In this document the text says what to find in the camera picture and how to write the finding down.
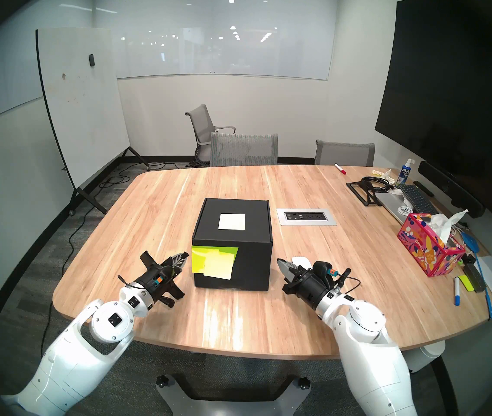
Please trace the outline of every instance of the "black keyboard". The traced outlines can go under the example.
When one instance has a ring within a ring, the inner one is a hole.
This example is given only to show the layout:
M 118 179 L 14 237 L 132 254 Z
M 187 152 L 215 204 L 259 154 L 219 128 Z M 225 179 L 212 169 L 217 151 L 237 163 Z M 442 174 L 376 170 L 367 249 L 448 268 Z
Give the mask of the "black keyboard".
M 396 185 L 400 189 L 406 199 L 412 203 L 413 209 L 416 213 L 430 213 L 436 215 L 438 213 L 437 209 L 431 204 L 431 201 L 425 195 L 425 193 L 415 185 Z

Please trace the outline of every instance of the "gray chair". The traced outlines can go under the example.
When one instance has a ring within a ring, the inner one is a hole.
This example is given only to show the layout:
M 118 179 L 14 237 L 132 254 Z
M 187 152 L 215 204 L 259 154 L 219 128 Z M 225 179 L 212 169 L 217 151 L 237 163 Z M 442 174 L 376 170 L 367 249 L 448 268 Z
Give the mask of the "gray chair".
M 198 165 L 209 165 L 211 156 L 211 134 L 215 130 L 223 128 L 231 128 L 233 134 L 236 132 L 235 127 L 214 127 L 209 117 L 208 108 L 205 104 L 200 104 L 200 107 L 195 108 L 191 112 L 186 112 L 185 115 L 190 117 L 194 135 L 196 136 L 196 151 L 194 158 Z
M 279 136 L 212 133 L 212 167 L 276 165 Z
M 332 143 L 316 140 L 316 165 L 354 165 L 373 167 L 375 144 Z

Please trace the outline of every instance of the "whiteboard cleaner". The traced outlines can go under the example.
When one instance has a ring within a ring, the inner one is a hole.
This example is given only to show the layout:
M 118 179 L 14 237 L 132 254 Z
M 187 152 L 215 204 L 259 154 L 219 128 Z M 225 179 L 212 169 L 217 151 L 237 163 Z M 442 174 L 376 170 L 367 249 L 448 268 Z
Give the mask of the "whiteboard cleaner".
M 405 184 L 408 181 L 408 176 L 409 172 L 411 171 L 410 165 L 412 165 L 415 161 L 411 158 L 408 158 L 406 161 L 405 165 L 402 167 L 400 170 L 400 173 L 398 174 L 398 178 L 396 179 L 395 185 L 398 184 Z

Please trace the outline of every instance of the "black tv screen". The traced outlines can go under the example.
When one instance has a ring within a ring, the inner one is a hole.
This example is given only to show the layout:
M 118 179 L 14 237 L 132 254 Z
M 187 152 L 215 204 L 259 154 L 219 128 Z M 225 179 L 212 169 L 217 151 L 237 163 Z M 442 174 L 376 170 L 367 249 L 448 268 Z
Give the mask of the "black tv screen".
M 474 0 L 397 3 L 375 130 L 450 174 L 492 213 L 492 28 Z

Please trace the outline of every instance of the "white label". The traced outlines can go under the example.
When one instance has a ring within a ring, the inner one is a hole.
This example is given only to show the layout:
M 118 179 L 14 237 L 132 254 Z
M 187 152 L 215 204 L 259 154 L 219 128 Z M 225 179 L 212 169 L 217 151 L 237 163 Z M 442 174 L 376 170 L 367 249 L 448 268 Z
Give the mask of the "white label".
M 220 230 L 244 230 L 244 214 L 221 213 L 219 217 Z

